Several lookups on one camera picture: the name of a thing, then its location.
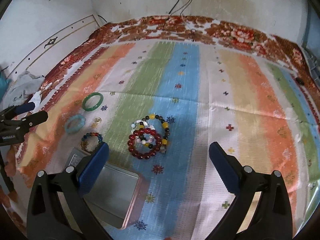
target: crumpled cloth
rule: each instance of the crumpled cloth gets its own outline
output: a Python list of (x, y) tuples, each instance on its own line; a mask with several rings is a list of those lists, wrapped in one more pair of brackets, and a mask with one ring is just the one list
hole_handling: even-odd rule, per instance
[(44, 81), (44, 76), (32, 75), (29, 71), (21, 73), (16, 84), (11, 87), (3, 98), (3, 109), (9, 106), (22, 105), (30, 95), (36, 93)]

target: blue stripe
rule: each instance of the blue stripe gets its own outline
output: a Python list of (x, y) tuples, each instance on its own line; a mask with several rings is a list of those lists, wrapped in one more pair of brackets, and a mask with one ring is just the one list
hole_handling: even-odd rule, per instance
[(318, 163), (319, 163), (319, 167), (320, 167), (320, 139), (319, 139), (319, 133), (317, 130), (317, 123), (316, 120), (313, 116), (313, 113), (310, 110), (310, 107), (308, 105), (308, 102), (306, 101), (303, 93), (301, 92), (300, 88), (298, 87), (298, 85), (296, 84), (295, 80), (293, 80), (292, 76), (289, 74), (289, 72), (284, 71), (281, 69), (281, 72), (283, 74), (283, 76), (285, 77), (285, 79), (288, 81), (289, 86), (291, 87), (291, 89), (293, 90), (293, 92), (295, 93), (296, 97), (298, 98), (300, 105), (303, 109), (303, 112), (306, 116), (306, 119), (309, 123), (309, 128), (310, 128), (310, 132), (312, 134), (313, 137), (313, 141), (316, 144), (317, 147), (317, 153), (318, 153)]
[[(184, 75), (178, 75), (180, 71), (183, 71)], [(181, 84), (182, 87), (175, 88), (176, 84)], [(149, 192), (155, 196), (155, 202), (145, 202), (140, 216), (140, 220), (147, 224), (146, 230), (139, 231), (133, 226), (122, 231), (112, 230), (110, 234), (115, 240), (163, 240), (172, 236), (177, 211), (183, 201), (193, 150), (198, 84), (199, 47), (176, 43), (155, 94), (154, 105), (150, 109), (150, 113), (162, 115), (164, 119), (171, 116), (175, 118), (175, 123), (169, 125), (168, 141), (171, 143), (165, 156), (158, 153), (149, 160), (135, 159), (132, 163), (134, 170), (151, 181)], [(174, 103), (172, 98), (178, 98), (179, 102)], [(154, 125), (160, 134), (164, 134), (158, 120), (154, 119), (149, 123)], [(157, 164), (164, 167), (162, 174), (156, 175), (152, 172), (153, 165)]]

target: bracelet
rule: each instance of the bracelet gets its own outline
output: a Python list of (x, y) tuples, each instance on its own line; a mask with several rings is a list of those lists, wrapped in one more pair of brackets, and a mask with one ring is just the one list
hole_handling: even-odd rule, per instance
[[(69, 127), (72, 121), (79, 119), (79, 122), (75, 126)], [(73, 134), (78, 132), (85, 124), (85, 117), (82, 114), (76, 114), (68, 119), (64, 124), (64, 130), (68, 134)]]
[[(159, 119), (159, 121), (162, 123), (162, 127), (164, 128), (164, 136), (163, 139), (161, 139), (161, 135), (157, 133), (153, 125), (149, 125), (147, 120), (149, 119)], [(146, 159), (148, 160), (150, 157), (153, 157), (156, 155), (156, 152), (161, 151), (163, 153), (166, 152), (166, 145), (168, 143), (168, 136), (169, 136), (169, 124), (163, 119), (162, 116), (159, 116), (157, 114), (150, 114), (147, 115), (145, 118), (142, 118), (141, 120), (137, 120), (135, 123), (131, 124), (131, 133), (129, 135), (129, 141), (127, 142), (127, 145), (129, 146), (128, 150), (132, 154), (133, 157), (137, 157), (139, 160)], [(148, 147), (150, 149), (147, 153), (139, 153), (136, 150), (135, 142), (141, 143), (144, 146)]]
[[(100, 100), (95, 106), (87, 108), (85, 106), (85, 104), (93, 96), (100, 96)], [(84, 109), (84, 111), (90, 112), (90, 111), (96, 110), (102, 104), (102, 102), (103, 102), (103, 95), (101, 93), (98, 93), (98, 92), (93, 92), (93, 93), (91, 93), (90, 95), (88, 95), (87, 97), (84, 98), (84, 100), (82, 102), (82, 108)]]
[(103, 137), (102, 137), (102, 135), (100, 133), (97, 133), (97, 132), (88, 132), (82, 137), (82, 139), (81, 139), (81, 149), (83, 149), (84, 151), (86, 151), (88, 153), (92, 153), (91, 151), (87, 150), (88, 142), (86, 141), (86, 139), (89, 136), (97, 136), (98, 137), (98, 144), (103, 142)]

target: green bangle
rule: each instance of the green bangle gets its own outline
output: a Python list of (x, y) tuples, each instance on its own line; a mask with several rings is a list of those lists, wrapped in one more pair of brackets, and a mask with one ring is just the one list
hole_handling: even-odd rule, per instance
[[(90, 108), (85, 107), (85, 103), (93, 96), (100, 96), (99, 102), (93, 107), (90, 107)], [(84, 109), (84, 111), (90, 112), (90, 111), (96, 110), (102, 104), (102, 102), (103, 102), (103, 95), (98, 92), (94, 92), (88, 95), (87, 97), (85, 97), (85, 99), (82, 102), (82, 108)]]

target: rectangular container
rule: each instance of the rectangular container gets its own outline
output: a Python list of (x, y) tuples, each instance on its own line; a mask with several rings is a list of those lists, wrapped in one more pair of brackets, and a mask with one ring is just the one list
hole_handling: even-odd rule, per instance
[[(73, 148), (64, 169), (69, 165), (77, 166), (87, 155)], [(125, 229), (139, 220), (149, 185), (141, 174), (106, 163), (84, 200), (97, 218)]]

